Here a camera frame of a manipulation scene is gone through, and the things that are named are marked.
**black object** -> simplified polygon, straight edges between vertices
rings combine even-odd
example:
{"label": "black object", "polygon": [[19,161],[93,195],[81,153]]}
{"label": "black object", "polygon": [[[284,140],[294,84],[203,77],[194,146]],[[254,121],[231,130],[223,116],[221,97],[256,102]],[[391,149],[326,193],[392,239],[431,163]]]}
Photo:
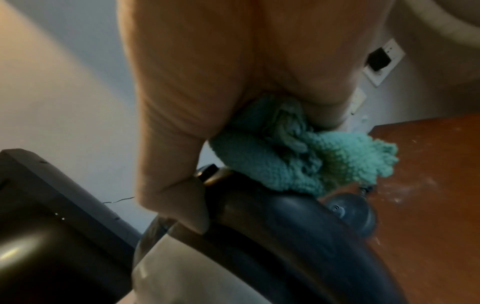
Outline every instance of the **black object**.
{"label": "black object", "polygon": [[266,189],[244,175],[207,178],[211,227],[197,235],[157,218],[134,264],[165,234],[230,270],[274,304],[407,303],[360,236],[306,195]]}
{"label": "black object", "polygon": [[375,72],[380,71],[389,65],[390,62],[392,62],[392,60],[383,48],[378,48],[371,52],[366,60],[366,64],[368,64]]}
{"label": "black object", "polygon": [[362,237],[371,236],[375,230],[377,217],[363,196],[337,194],[325,202],[325,207]]}
{"label": "black object", "polygon": [[140,234],[38,155],[0,152],[0,297],[116,303]]}

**teal microfiber cloth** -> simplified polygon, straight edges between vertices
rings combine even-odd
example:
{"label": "teal microfiber cloth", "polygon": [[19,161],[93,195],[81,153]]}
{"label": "teal microfiber cloth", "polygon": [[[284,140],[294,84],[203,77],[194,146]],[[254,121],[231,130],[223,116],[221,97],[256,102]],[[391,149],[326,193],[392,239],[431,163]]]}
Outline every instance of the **teal microfiber cloth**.
{"label": "teal microfiber cloth", "polygon": [[263,96],[209,140],[234,171],[276,191],[324,196],[393,174],[397,146],[363,133],[315,132],[293,98]]}

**wooden surface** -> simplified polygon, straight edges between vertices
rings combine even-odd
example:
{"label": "wooden surface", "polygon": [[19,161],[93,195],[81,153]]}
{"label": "wooden surface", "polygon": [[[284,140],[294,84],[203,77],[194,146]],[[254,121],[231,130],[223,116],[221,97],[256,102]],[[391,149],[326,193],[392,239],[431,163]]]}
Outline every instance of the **wooden surface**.
{"label": "wooden surface", "polygon": [[375,127],[400,162],[369,240],[413,304],[480,303],[480,115]]}

